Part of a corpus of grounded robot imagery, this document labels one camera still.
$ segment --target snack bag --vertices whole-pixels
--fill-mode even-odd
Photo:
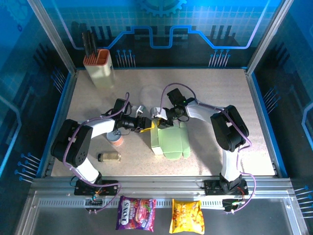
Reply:
[[[155,216],[155,199],[121,196],[118,204],[116,230],[140,229],[153,232]]]
[[[170,234],[195,232],[204,234],[204,219],[201,201],[180,202],[173,199]]]

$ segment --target yellow chip bag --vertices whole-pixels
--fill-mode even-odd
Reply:
[[[204,234],[204,219],[201,201],[180,202],[173,199],[172,222],[170,234],[195,232]]]

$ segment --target blue glass wall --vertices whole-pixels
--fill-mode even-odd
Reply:
[[[115,68],[245,67],[280,0],[44,0],[76,66],[94,32]]]
[[[68,72],[27,1],[0,1],[0,16],[0,234],[11,235]]]
[[[287,173],[295,189],[309,185],[309,190],[313,187],[312,9],[312,1],[294,0],[255,70]],[[299,195],[299,202],[310,201],[308,195]],[[306,221],[313,233],[313,220]]]

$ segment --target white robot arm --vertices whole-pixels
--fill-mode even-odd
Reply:
[[[117,99],[114,108],[102,116],[108,115],[109,112],[111,114],[116,114],[123,108],[125,102],[126,101],[123,99]],[[75,168],[75,171],[80,175],[80,179],[83,179],[90,184],[98,184],[101,181],[101,173],[93,167],[87,158],[92,138],[115,131],[121,127],[134,132],[142,132],[152,128],[152,121],[147,117],[140,116],[142,113],[142,107],[143,106],[140,106],[136,110],[135,117],[131,117],[130,114],[127,114],[129,113],[128,108],[132,108],[131,104],[128,103],[122,112],[112,118],[96,120],[80,127],[66,156],[66,163],[72,168]],[[63,161],[69,140],[78,126],[79,123],[74,120],[67,119],[64,121],[51,147],[51,155],[55,156],[59,161]]]
[[[172,90],[167,96],[173,104],[173,108],[162,108],[161,111],[160,108],[151,109],[152,117],[160,118],[159,128],[172,126],[173,121],[182,116],[197,118],[212,124],[216,140],[223,149],[220,186],[225,193],[229,193],[242,180],[240,171],[237,169],[237,154],[239,147],[245,144],[246,141],[224,113],[231,117],[244,136],[247,137],[249,135],[248,129],[237,109],[232,105],[223,108],[204,104],[194,98],[186,99],[182,96],[179,89]]]

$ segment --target work surface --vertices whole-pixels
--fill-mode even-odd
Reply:
[[[160,106],[161,93],[166,85],[180,82],[192,88],[201,102],[223,107],[229,104],[236,106],[249,129],[253,144],[240,153],[241,170],[254,175],[274,175],[243,70],[115,70],[114,75],[114,87],[99,90],[87,71],[80,71],[67,118],[84,121],[98,117],[111,109],[117,98],[124,98],[125,92],[130,93],[132,105],[145,105],[150,110]],[[179,89],[186,98],[192,97],[184,87]],[[164,106],[172,107],[167,97]],[[151,150],[150,132],[123,136],[124,142],[119,147],[113,147],[105,135],[100,135],[92,139],[88,158],[103,176],[218,175],[222,168],[222,149],[216,142],[212,126],[194,118],[186,125],[191,147],[188,159],[168,160],[164,156],[155,156]],[[121,154],[121,162],[97,161],[98,153],[114,150]],[[52,176],[69,175],[71,172],[56,160]]]

